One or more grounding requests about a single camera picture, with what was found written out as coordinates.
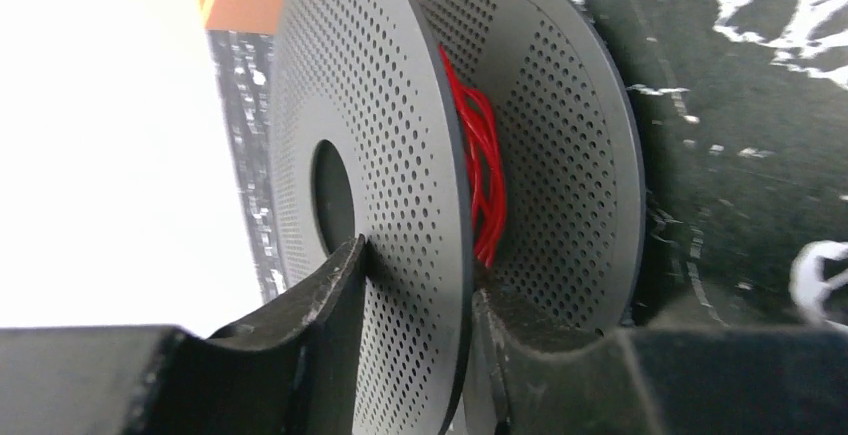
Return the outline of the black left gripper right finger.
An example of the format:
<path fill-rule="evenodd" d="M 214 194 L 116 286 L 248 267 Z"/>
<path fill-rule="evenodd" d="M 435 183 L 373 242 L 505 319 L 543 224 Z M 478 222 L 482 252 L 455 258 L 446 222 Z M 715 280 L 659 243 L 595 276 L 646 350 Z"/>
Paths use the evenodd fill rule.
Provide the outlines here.
<path fill-rule="evenodd" d="M 847 339 L 797 326 L 559 326 L 473 297 L 475 434 L 843 434 Z"/>

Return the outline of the grey filament spool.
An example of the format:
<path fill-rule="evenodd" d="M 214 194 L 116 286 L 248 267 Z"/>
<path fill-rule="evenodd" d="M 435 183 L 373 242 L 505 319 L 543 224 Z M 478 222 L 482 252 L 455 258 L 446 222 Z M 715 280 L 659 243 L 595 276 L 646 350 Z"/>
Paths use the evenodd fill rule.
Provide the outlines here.
<path fill-rule="evenodd" d="M 351 432 L 436 434 L 470 342 L 470 156 L 449 79 L 490 101 L 507 210 L 497 280 L 569 327 L 618 325 L 644 226 L 633 114 L 571 0 L 284 0 L 270 168 L 287 280 L 363 235 Z"/>

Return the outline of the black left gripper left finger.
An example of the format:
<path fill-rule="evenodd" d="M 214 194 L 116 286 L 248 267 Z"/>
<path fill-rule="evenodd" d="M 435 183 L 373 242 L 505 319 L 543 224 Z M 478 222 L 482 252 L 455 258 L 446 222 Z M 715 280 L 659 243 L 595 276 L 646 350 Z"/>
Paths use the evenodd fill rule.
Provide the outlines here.
<path fill-rule="evenodd" d="M 176 326 L 1 333 L 5 434 L 349 434 L 366 241 L 197 337 Z"/>

